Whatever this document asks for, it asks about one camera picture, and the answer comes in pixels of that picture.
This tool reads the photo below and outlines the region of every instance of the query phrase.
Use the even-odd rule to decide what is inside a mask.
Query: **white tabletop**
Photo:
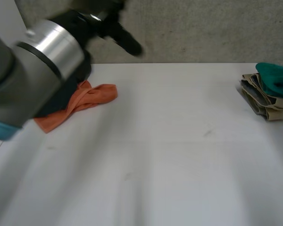
[[[115,101],[0,147],[0,226],[283,226],[283,122],[235,88],[253,72],[95,65]]]

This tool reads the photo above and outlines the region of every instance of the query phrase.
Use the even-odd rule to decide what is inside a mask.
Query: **gray wall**
[[[24,21],[66,7],[68,0],[17,0]],[[123,25],[145,56],[127,55],[111,40],[94,40],[96,63],[259,62],[283,64],[283,0],[131,0]]]

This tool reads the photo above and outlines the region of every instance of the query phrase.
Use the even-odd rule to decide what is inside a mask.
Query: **orange cloth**
[[[49,133],[74,112],[96,107],[98,104],[108,103],[115,98],[117,98],[117,87],[115,85],[103,84],[92,88],[88,81],[83,81],[71,96],[65,110],[54,112],[46,117],[34,118],[34,121],[45,133]]]

